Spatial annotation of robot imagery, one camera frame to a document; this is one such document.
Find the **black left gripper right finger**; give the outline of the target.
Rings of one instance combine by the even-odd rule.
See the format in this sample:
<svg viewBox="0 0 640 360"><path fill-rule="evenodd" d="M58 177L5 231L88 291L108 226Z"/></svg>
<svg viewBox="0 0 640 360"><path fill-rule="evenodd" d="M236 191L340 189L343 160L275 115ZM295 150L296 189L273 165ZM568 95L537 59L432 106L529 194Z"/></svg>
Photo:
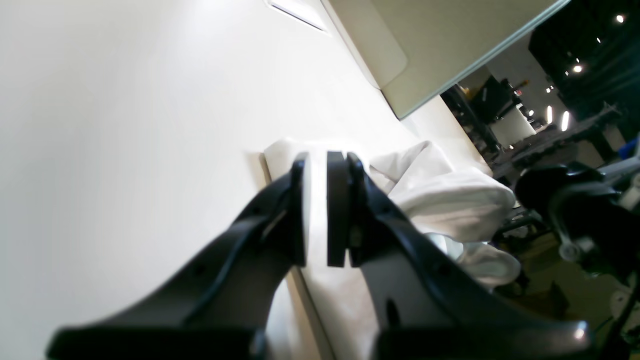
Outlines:
<svg viewBox="0 0 640 360"><path fill-rule="evenodd" d="M583 322L531 316L422 235L354 153L327 153L327 265L359 268L379 331L373 360L592 360Z"/></svg>

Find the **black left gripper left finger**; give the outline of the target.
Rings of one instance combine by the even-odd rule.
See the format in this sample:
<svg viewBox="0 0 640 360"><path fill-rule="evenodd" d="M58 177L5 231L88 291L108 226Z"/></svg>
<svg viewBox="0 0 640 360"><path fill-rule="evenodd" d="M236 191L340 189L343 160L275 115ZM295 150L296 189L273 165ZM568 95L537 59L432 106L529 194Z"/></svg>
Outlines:
<svg viewBox="0 0 640 360"><path fill-rule="evenodd" d="M274 295L306 265L306 153L158 289L52 337L49 360L263 360Z"/></svg>

